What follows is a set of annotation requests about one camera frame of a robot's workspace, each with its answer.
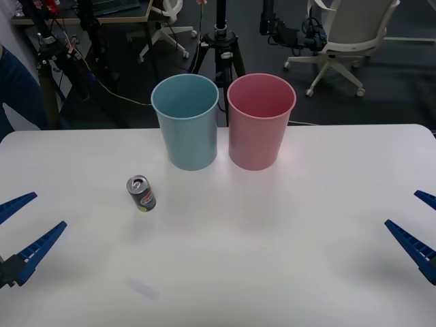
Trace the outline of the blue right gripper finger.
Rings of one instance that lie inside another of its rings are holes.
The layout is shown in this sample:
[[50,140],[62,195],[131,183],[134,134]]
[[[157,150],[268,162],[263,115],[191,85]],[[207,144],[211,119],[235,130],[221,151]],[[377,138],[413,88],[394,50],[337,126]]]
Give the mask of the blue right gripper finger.
[[415,238],[390,219],[384,225],[418,266],[418,270],[435,285],[435,250]]
[[418,199],[422,200],[424,203],[429,205],[432,209],[436,210],[436,197],[435,196],[433,196],[429,193],[420,191],[420,190],[415,191],[414,195]]

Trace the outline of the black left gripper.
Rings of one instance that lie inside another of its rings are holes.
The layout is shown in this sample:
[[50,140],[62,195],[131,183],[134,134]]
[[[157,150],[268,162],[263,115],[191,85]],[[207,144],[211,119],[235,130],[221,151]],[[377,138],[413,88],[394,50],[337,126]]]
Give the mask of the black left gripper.
[[[27,193],[14,198],[0,205],[0,224],[8,220],[22,207],[37,197],[35,192]],[[53,229],[45,233],[35,242],[25,247],[22,251],[12,255],[6,260],[0,261],[0,288],[15,284],[23,286],[35,272],[37,265],[56,243],[64,229],[67,227],[65,221],[61,221]]]

